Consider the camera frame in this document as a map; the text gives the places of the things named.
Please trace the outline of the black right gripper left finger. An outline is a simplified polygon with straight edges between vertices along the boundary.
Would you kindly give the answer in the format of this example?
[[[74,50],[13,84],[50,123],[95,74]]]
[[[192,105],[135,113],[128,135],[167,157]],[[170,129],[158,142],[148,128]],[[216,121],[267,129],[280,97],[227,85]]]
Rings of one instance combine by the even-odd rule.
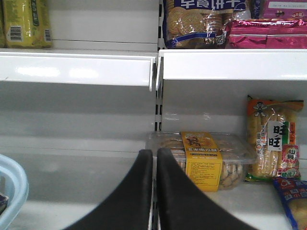
[[[116,189],[67,230],[147,230],[153,193],[153,153],[139,151]]]

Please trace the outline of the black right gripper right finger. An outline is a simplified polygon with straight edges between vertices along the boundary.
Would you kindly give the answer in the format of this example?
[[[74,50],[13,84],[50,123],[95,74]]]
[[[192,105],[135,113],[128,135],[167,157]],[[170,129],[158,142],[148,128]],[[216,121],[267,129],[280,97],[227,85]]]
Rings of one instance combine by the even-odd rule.
[[[157,198],[163,230],[252,230],[213,202],[183,172],[170,149],[157,151]]]

